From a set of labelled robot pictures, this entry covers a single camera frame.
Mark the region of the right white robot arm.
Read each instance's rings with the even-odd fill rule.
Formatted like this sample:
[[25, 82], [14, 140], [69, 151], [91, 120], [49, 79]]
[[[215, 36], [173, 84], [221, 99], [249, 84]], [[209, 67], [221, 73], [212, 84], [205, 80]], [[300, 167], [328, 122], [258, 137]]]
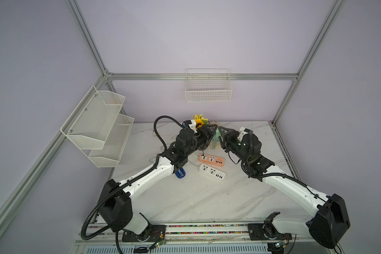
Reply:
[[307, 212], [302, 219], [272, 213], [267, 218], [270, 232], [307, 236], [325, 248], [337, 248], [351, 226], [346, 202], [341, 196], [320, 192], [281, 170], [261, 154], [261, 142], [253, 130], [219, 127], [218, 131], [222, 149], [239, 158], [240, 167], [249, 178], [276, 188]]

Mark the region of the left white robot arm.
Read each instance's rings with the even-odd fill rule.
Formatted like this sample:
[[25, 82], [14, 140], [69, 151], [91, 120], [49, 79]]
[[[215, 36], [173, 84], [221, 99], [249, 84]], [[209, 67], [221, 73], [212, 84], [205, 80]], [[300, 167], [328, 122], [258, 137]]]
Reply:
[[152, 225], [142, 214], [135, 214], [132, 202], [158, 181], [175, 174], [188, 162], [191, 154], [205, 150], [213, 140], [218, 126], [185, 121], [174, 142], [163, 143], [164, 150], [156, 155], [155, 162], [139, 173], [124, 179], [113, 179], [103, 186], [96, 206], [91, 210], [81, 228], [82, 240], [91, 240], [106, 230], [114, 233], [130, 231], [140, 241], [151, 234]]

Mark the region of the blue electric shaver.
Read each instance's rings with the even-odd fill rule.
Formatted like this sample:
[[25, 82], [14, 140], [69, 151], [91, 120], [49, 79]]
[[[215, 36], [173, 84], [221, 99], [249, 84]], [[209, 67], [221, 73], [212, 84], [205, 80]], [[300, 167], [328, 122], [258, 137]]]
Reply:
[[175, 175], [177, 178], [182, 179], [186, 176], [186, 172], [183, 168], [180, 168], [175, 172]]

